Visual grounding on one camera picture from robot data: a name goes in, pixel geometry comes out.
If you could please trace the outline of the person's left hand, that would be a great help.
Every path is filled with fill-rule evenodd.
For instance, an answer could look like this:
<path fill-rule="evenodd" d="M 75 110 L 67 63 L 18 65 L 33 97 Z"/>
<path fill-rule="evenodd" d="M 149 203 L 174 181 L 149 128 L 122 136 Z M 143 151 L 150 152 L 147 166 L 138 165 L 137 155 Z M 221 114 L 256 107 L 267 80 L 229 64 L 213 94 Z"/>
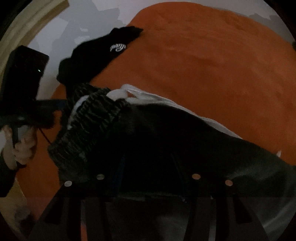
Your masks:
<path fill-rule="evenodd" d="M 21 141 L 13 145 L 12 129 L 4 126 L 3 131 L 6 143 L 3 149 L 3 158 L 9 169 L 14 170 L 17 164 L 26 165 L 33 159 L 37 146 L 37 131 L 35 128 L 28 129 Z"/>

